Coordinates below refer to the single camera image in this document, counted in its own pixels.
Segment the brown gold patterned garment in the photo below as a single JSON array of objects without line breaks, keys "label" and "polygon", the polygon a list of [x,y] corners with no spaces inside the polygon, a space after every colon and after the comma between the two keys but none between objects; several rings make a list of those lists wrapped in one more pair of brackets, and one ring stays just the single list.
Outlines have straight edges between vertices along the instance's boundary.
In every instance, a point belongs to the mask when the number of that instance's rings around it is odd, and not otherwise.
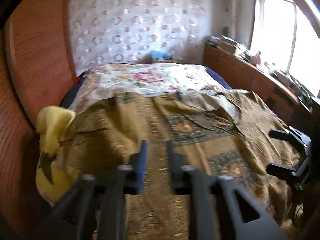
[{"label": "brown gold patterned garment", "polygon": [[291,193],[284,181],[266,173],[266,167],[298,162],[298,152],[289,143],[268,136],[270,130],[284,128],[252,92],[176,92],[151,98],[118,94],[76,114],[61,143],[63,167],[72,186],[82,173],[127,163],[143,140],[149,143],[144,190],[127,198],[128,239],[187,238],[187,198],[174,196],[169,186],[168,140],[199,170],[242,183],[283,224]]}]

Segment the long wooden sideboard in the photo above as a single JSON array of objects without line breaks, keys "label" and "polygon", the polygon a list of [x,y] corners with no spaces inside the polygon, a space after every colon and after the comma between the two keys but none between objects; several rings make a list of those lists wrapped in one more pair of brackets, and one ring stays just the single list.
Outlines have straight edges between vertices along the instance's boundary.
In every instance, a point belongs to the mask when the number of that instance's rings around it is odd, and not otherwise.
[{"label": "long wooden sideboard", "polygon": [[312,115],[288,88],[251,64],[219,48],[205,45],[203,65],[220,75],[233,89],[252,91],[286,124],[310,135]]}]

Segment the pink figurine on sideboard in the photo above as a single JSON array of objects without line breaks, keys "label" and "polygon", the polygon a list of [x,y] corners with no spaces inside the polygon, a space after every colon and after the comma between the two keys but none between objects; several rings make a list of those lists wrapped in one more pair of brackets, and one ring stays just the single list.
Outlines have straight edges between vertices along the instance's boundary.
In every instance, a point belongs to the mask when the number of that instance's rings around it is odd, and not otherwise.
[{"label": "pink figurine on sideboard", "polygon": [[253,65],[261,65],[261,52],[258,51],[255,56],[251,58]]}]

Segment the dark blue blanket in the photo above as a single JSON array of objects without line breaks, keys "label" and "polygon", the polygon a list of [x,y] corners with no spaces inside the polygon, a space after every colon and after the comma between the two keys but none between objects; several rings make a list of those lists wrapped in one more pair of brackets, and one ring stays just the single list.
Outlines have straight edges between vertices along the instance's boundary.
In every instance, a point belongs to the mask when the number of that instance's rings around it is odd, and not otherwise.
[{"label": "dark blue blanket", "polygon": [[232,87],[219,74],[214,72],[212,69],[206,67],[206,72],[210,75],[212,79],[218,82],[223,88],[227,90],[232,90]]}]

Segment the yellow plush toy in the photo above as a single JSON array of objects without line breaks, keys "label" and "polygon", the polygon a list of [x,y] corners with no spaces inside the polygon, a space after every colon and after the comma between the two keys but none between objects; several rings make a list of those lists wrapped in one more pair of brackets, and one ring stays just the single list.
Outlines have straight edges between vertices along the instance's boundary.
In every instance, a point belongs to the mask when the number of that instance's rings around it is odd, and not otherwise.
[{"label": "yellow plush toy", "polygon": [[40,157],[36,169],[36,187],[40,196],[54,206],[71,188],[63,167],[61,143],[66,140],[68,126],[76,117],[75,111],[57,106],[40,110],[36,119],[36,133],[40,135]]}]

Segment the pink floral bed quilt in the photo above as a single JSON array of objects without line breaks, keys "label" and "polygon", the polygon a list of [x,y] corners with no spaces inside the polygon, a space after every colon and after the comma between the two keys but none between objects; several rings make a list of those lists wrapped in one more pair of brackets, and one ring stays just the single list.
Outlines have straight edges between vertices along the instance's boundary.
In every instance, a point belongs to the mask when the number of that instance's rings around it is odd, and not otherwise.
[{"label": "pink floral bed quilt", "polygon": [[198,64],[107,63],[85,72],[84,80],[68,109],[80,114],[99,100],[135,93],[144,97],[167,93],[225,92],[218,82]]}]

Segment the red-brown wooden wardrobe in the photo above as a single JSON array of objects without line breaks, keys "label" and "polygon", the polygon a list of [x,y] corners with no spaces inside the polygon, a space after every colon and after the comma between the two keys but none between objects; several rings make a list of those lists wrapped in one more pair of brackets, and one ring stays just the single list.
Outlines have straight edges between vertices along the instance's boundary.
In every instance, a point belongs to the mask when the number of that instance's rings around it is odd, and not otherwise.
[{"label": "red-brown wooden wardrobe", "polygon": [[68,0],[23,0],[1,30],[1,219],[19,236],[48,205],[35,186],[41,109],[59,105],[74,85]]}]

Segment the blue tissue box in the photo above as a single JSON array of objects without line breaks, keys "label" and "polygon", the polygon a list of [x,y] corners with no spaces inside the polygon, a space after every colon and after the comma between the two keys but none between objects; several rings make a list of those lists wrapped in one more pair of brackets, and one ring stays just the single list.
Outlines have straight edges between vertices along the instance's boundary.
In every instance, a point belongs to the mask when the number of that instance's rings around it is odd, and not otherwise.
[{"label": "blue tissue box", "polygon": [[156,50],[150,51],[150,57],[153,63],[169,63],[173,61],[173,58],[169,53],[163,53]]}]

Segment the white circle-patterned curtain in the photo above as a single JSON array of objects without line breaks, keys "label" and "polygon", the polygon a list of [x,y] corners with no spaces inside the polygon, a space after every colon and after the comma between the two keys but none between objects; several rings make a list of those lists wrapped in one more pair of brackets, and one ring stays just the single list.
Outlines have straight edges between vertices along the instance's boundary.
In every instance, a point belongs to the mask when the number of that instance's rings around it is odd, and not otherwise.
[{"label": "white circle-patterned curtain", "polygon": [[69,0],[69,38],[80,75],[103,63],[142,63],[152,51],[201,63],[212,0]]}]

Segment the bright window with frame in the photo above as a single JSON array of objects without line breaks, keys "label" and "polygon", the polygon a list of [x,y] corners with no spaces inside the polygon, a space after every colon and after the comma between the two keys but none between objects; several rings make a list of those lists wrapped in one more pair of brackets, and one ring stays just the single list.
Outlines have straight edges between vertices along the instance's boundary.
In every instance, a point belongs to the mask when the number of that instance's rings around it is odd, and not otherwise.
[{"label": "bright window with frame", "polygon": [[319,94],[319,37],[290,0],[255,0],[251,51],[262,64],[299,81]]}]

